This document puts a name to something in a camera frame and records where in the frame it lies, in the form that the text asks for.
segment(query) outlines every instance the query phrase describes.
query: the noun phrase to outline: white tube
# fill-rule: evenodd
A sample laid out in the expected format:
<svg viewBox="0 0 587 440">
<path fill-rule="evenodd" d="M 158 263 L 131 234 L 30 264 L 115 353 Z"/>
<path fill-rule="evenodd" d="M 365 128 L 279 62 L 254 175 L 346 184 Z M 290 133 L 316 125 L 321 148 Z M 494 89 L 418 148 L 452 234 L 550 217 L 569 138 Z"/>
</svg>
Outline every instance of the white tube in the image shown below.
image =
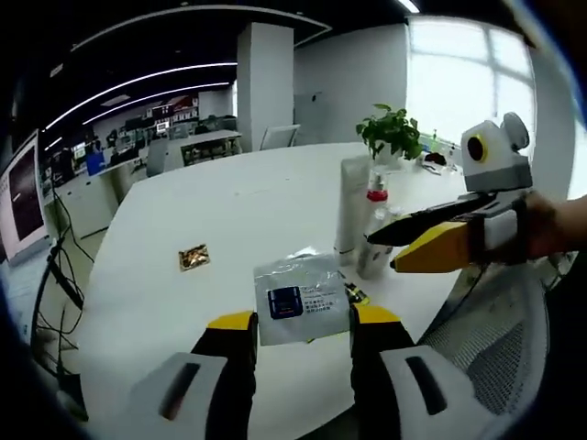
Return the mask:
<svg viewBox="0 0 587 440">
<path fill-rule="evenodd" d="M 369 182 L 369 155 L 343 159 L 340 162 L 340 202 L 338 205 L 335 255 L 340 266 L 353 263 L 353 250 L 362 236 L 367 184 Z"/>
</svg>

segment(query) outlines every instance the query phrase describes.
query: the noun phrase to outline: white pot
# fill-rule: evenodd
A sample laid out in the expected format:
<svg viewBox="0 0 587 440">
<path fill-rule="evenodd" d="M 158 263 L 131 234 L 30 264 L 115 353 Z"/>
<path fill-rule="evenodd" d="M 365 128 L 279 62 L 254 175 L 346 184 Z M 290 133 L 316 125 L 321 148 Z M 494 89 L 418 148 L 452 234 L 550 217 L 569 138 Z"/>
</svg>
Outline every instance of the white pot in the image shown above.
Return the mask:
<svg viewBox="0 0 587 440">
<path fill-rule="evenodd" d="M 375 157 L 373 161 L 374 167 L 385 167 L 388 170 L 400 170 L 402 165 L 399 159 L 402 157 L 402 151 L 398 149 L 392 154 L 392 148 L 386 144 L 381 152 Z"/>
</svg>

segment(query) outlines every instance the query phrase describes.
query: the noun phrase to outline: white chair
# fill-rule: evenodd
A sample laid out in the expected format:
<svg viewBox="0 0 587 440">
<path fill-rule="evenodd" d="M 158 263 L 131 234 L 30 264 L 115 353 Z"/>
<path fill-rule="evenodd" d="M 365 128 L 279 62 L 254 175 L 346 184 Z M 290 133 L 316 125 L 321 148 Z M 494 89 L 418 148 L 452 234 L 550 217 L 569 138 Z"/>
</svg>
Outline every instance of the white chair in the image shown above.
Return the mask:
<svg viewBox="0 0 587 440">
<path fill-rule="evenodd" d="M 300 127 L 294 126 L 270 126 L 265 130 L 263 140 L 260 143 L 259 151 L 265 149 L 283 149 L 291 147 L 295 141 L 295 135 Z"/>
<path fill-rule="evenodd" d="M 167 139 L 158 139 L 150 143 L 149 155 L 147 156 L 147 177 L 156 176 L 165 171 L 168 142 Z"/>
</svg>

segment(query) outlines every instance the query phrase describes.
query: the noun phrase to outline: white pillar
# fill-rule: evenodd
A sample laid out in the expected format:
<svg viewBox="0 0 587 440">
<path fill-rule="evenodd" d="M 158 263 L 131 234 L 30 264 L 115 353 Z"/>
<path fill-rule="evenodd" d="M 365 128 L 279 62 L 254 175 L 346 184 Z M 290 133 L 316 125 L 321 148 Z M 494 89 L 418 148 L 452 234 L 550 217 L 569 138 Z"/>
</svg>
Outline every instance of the white pillar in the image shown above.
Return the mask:
<svg viewBox="0 0 587 440">
<path fill-rule="evenodd" d="M 267 127 L 294 121 L 294 30 L 250 23 L 238 36 L 238 131 L 258 151 Z"/>
</svg>

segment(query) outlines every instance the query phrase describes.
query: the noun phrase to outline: plastic bag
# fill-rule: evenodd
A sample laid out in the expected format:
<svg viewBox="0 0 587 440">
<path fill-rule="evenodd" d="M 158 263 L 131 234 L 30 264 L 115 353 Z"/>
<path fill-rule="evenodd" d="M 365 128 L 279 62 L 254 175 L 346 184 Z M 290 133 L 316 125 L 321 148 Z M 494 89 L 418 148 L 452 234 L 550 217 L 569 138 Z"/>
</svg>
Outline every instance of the plastic bag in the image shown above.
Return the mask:
<svg viewBox="0 0 587 440">
<path fill-rule="evenodd" d="M 254 270 L 262 346 L 349 330 L 349 301 L 334 256 L 295 255 Z"/>
</svg>

